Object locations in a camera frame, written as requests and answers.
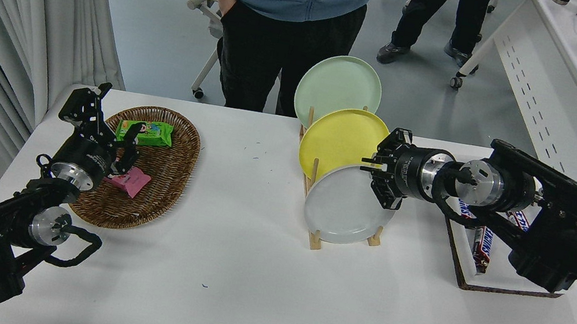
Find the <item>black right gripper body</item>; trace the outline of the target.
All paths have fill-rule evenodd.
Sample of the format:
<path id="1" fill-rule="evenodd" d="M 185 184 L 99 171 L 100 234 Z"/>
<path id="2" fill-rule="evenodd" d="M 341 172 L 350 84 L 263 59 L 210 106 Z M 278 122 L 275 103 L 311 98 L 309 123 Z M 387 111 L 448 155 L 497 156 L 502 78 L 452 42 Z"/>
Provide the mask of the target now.
<path id="1" fill-rule="evenodd" d="M 391 189 L 398 197 L 410 197 L 426 201 L 427 196 L 422 182 L 422 168 L 431 158 L 432 149 L 411 144 L 402 144 L 395 151 L 393 184 Z"/>

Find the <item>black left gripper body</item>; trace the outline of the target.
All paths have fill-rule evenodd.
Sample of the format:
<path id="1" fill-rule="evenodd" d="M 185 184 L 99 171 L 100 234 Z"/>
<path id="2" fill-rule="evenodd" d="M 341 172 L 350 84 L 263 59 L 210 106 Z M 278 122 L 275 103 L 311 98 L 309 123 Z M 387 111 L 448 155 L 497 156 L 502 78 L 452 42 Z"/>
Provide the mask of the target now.
<path id="1" fill-rule="evenodd" d="M 99 186 L 110 171 L 114 139 L 104 136 L 97 141 L 72 134 L 55 153 L 51 174 L 71 183 Z"/>

